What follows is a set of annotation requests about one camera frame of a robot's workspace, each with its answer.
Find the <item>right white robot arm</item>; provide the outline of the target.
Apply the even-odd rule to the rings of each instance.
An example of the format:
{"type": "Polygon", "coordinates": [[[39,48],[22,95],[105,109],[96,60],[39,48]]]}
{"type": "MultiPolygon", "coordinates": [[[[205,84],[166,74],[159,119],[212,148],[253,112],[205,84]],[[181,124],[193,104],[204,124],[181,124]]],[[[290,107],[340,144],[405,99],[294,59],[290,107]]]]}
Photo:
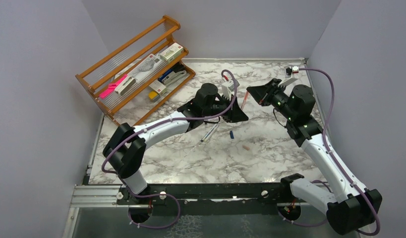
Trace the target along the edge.
{"type": "Polygon", "coordinates": [[[312,159],[325,177],[331,191],[311,183],[300,174],[281,179],[279,197],[286,202],[299,198],[323,213],[333,230],[345,235],[377,222],[382,195],[369,190],[333,150],[323,128],[311,115],[316,103],[309,86],[299,84],[285,93],[280,79],[250,86],[248,93],[261,106],[273,106],[286,119],[291,139],[312,159]]]}

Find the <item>wooden shelf rack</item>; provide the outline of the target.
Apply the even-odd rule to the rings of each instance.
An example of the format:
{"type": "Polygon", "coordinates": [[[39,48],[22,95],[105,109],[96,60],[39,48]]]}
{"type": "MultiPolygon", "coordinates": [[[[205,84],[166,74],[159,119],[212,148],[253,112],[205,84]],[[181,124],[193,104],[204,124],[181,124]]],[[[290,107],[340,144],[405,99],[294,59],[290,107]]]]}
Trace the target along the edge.
{"type": "Polygon", "coordinates": [[[188,49],[182,45],[184,49],[182,54],[170,63],[162,63],[161,66],[157,67],[155,72],[144,80],[136,82],[123,96],[113,91],[106,98],[99,98],[99,95],[108,88],[110,83],[117,82],[124,74],[132,71],[150,54],[160,54],[173,43],[177,43],[173,38],[173,32],[179,29],[179,22],[164,15],[159,21],[117,48],[92,67],[75,76],[103,114],[112,123],[117,126],[125,122],[128,122],[130,125],[141,124],[195,76],[195,72],[182,62],[182,58],[189,53],[188,49]],[[153,91],[149,85],[153,81],[158,80],[159,77],[177,63],[185,66],[186,73],[175,78],[173,82],[166,86],[167,92],[160,96],[159,100],[152,102],[148,97],[148,94],[153,91]]]}

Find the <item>yellow grey eraser block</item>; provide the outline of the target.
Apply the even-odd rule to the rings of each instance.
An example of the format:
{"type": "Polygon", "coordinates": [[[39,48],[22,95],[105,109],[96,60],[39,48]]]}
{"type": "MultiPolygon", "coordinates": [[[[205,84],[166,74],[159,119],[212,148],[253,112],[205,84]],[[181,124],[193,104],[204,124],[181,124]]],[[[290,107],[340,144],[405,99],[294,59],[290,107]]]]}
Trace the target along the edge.
{"type": "Polygon", "coordinates": [[[152,102],[155,102],[155,101],[159,100],[160,95],[159,95],[158,93],[154,92],[154,91],[151,91],[151,92],[148,94],[148,97],[149,97],[149,99],[150,99],[152,102]]]}

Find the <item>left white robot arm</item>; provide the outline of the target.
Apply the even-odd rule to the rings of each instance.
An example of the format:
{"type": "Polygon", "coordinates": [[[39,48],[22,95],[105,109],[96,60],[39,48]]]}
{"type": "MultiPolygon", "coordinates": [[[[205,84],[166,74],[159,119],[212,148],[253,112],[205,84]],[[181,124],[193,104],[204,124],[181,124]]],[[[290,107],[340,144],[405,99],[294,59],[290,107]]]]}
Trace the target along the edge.
{"type": "Polygon", "coordinates": [[[103,155],[130,188],[130,198],[140,204],[148,199],[148,184],[139,170],[145,151],[171,136],[187,133],[208,119],[218,117],[227,123],[248,120],[236,97],[221,96],[217,86],[204,83],[193,99],[163,119],[136,126],[120,124],[103,149],[103,155]]]}

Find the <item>long white printed box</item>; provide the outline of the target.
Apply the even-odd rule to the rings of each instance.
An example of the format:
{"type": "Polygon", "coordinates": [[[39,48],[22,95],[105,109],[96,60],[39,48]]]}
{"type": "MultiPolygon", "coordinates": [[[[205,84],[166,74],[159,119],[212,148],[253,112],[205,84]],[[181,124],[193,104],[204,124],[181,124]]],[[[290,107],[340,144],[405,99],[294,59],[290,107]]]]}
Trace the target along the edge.
{"type": "Polygon", "coordinates": [[[161,66],[165,61],[161,59],[160,54],[150,54],[137,67],[127,74],[127,79],[135,79],[140,82],[156,71],[157,67],[161,66]]]}

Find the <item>pink highlighter marker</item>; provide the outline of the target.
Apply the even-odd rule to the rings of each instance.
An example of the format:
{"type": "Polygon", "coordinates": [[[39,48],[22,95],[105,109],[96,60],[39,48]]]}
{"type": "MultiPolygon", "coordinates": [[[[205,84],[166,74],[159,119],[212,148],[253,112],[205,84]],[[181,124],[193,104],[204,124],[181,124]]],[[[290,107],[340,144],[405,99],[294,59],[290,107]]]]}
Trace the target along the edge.
{"type": "Polygon", "coordinates": [[[107,96],[109,96],[127,77],[127,74],[124,74],[121,79],[119,79],[117,82],[115,83],[110,83],[108,85],[108,88],[106,90],[104,90],[100,95],[99,98],[104,99],[107,96]]]}

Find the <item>orange pen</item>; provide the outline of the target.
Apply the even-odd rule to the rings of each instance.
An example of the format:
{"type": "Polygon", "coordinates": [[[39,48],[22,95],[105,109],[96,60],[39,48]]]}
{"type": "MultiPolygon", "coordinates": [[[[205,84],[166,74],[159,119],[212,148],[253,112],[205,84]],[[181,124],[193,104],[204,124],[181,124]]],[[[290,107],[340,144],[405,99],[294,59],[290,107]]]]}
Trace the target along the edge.
{"type": "Polygon", "coordinates": [[[244,107],[245,107],[245,105],[246,105],[246,101],[247,101],[248,96],[249,96],[249,92],[246,91],[246,93],[245,93],[245,95],[244,95],[244,98],[243,98],[243,101],[242,101],[242,104],[241,104],[241,106],[240,106],[240,108],[241,108],[242,110],[244,109],[244,107]]]}

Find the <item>beige deli staples box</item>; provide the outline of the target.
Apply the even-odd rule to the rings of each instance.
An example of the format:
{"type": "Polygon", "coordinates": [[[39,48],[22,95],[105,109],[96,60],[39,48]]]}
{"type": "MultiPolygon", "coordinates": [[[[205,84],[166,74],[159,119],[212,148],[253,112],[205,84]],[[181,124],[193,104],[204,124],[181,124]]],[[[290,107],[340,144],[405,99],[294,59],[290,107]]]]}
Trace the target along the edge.
{"type": "Polygon", "coordinates": [[[149,87],[160,96],[167,92],[167,87],[158,80],[153,81],[149,87]]]}

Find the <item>blue grey stapler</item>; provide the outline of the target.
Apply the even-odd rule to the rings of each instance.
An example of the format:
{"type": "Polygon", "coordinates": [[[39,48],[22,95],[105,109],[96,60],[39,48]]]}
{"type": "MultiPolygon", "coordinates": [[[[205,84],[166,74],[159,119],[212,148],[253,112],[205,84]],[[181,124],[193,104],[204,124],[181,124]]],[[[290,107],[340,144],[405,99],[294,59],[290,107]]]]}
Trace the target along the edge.
{"type": "Polygon", "coordinates": [[[183,64],[175,64],[172,68],[167,70],[161,77],[158,78],[158,81],[168,86],[171,82],[174,81],[178,76],[184,75],[186,73],[185,66],[183,64]]]}

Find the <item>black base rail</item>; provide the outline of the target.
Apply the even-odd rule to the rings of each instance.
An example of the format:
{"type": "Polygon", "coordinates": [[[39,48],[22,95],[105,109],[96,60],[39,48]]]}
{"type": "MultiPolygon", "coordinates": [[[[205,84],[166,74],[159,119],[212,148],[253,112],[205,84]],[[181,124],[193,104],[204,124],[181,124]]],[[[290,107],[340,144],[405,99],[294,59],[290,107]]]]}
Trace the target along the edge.
{"type": "Polygon", "coordinates": [[[180,215],[276,215],[278,207],[303,200],[285,195],[278,182],[149,184],[134,197],[121,187],[116,204],[134,213],[154,216],[180,215]]]}

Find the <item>green white deli box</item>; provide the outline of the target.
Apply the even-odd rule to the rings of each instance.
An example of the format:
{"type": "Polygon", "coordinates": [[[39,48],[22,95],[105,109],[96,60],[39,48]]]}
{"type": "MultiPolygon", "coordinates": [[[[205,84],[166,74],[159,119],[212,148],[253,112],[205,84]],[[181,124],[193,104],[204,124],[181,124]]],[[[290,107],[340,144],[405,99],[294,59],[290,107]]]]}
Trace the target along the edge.
{"type": "Polygon", "coordinates": [[[168,48],[166,48],[163,52],[160,53],[161,59],[165,62],[170,63],[175,58],[177,58],[180,54],[184,51],[183,46],[178,43],[173,43],[168,48]]]}

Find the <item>white blue tip marker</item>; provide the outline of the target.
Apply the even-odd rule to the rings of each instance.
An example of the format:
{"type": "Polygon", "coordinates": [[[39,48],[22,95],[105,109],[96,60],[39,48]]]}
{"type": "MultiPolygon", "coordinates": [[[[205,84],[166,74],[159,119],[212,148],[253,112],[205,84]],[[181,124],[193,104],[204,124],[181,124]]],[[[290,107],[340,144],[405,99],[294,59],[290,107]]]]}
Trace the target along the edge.
{"type": "Polygon", "coordinates": [[[211,127],[211,129],[202,137],[202,139],[200,140],[200,142],[206,142],[207,140],[209,140],[212,135],[216,132],[216,130],[218,129],[219,124],[215,124],[211,127]]]}

